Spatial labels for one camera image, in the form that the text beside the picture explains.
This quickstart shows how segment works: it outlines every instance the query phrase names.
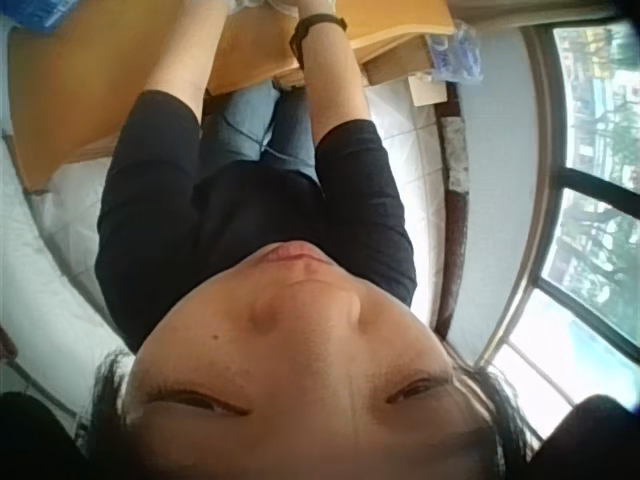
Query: black shirt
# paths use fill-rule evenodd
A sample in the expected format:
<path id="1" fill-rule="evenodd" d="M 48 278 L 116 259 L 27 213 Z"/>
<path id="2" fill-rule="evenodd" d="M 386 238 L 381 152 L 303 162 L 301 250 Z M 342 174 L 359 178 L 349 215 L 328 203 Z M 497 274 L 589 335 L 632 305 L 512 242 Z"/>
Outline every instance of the black shirt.
<path id="1" fill-rule="evenodd" d="M 316 149 L 320 185 L 249 161 L 200 179 L 199 138 L 197 118 L 184 103 L 146 92 L 109 168 L 96 275 L 132 351 L 187 293 L 275 242 L 313 243 L 410 305 L 413 247 L 372 122 L 345 123 L 322 139 Z"/>

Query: window frame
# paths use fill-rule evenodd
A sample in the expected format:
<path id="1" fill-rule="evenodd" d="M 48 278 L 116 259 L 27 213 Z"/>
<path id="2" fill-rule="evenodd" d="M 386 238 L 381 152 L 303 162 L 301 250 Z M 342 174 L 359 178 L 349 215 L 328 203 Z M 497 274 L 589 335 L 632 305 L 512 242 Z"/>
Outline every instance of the window frame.
<path id="1" fill-rule="evenodd" d="M 525 249 L 523 266 L 519 272 L 510 302 L 503 313 L 489 344 L 475 363 L 476 367 L 488 366 L 503 345 L 510 345 L 511 333 L 516 328 L 533 291 L 540 290 L 561 307 L 566 308 L 577 319 L 591 328 L 604 341 L 635 364 L 640 365 L 640 347 L 616 330 L 602 318 L 569 293 L 562 290 L 542 275 L 548 259 L 556 228 L 560 221 L 562 197 L 565 189 L 573 190 L 640 220 L 640 195 L 622 186 L 606 181 L 586 172 L 565 165 L 568 138 L 566 97 L 561 58 L 554 31 L 560 28 L 605 26 L 623 21 L 610 17 L 589 21 L 559 22 L 521 29 L 529 57 L 538 103 L 538 125 L 540 133 L 540 166 L 538 171 L 538 193 L 530 244 Z M 565 399 L 568 395 L 534 362 L 525 362 L 543 379 L 549 382 Z"/>

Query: glass pane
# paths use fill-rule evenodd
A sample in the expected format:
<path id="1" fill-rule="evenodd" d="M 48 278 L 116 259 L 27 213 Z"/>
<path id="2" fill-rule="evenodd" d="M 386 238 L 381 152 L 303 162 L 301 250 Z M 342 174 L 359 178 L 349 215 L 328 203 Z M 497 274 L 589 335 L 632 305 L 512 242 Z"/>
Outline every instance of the glass pane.
<path id="1" fill-rule="evenodd" d="M 571 411 L 571 405 L 508 346 L 500 349 L 493 367 L 511 383 L 522 413 L 541 437 L 549 436 Z"/>
<path id="2" fill-rule="evenodd" d="M 567 166 L 640 193 L 640 47 L 628 23 L 555 30 Z"/>
<path id="3" fill-rule="evenodd" d="M 640 401 L 640 367 L 538 290 L 510 340 L 575 403 L 598 393 L 629 409 Z"/>
<path id="4" fill-rule="evenodd" d="M 543 276 L 640 345 L 640 222 L 565 190 Z"/>

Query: hair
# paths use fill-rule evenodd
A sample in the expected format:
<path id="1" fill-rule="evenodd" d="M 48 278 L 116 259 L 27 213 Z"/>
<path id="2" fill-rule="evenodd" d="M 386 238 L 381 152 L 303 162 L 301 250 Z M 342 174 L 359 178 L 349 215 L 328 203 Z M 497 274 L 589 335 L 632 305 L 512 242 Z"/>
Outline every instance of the hair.
<path id="1" fill-rule="evenodd" d="M 119 404 L 126 375 L 127 353 L 107 357 L 96 373 L 86 453 L 92 469 L 104 479 L 157 480 L 138 454 Z M 486 368 L 456 367 L 456 384 L 486 417 L 488 428 L 478 438 L 480 478 L 515 480 L 525 475 L 529 442 L 522 413 L 505 389 L 504 379 Z"/>

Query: eye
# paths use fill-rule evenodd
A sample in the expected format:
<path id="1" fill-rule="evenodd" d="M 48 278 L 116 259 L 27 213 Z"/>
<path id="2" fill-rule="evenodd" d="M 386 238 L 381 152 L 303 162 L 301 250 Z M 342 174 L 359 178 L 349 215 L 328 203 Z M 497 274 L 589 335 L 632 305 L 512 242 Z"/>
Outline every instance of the eye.
<path id="1" fill-rule="evenodd" d="M 409 400 L 411 398 L 420 397 L 431 394 L 435 389 L 445 387 L 451 384 L 451 377 L 448 375 L 420 378 L 406 385 L 398 392 L 387 398 L 387 403 L 396 404 Z"/>
<path id="2" fill-rule="evenodd" d="M 148 403 L 153 402 L 179 403 L 192 408 L 209 410 L 219 415 L 245 417 L 251 413 L 244 408 L 192 390 L 161 388 L 150 395 Z"/>

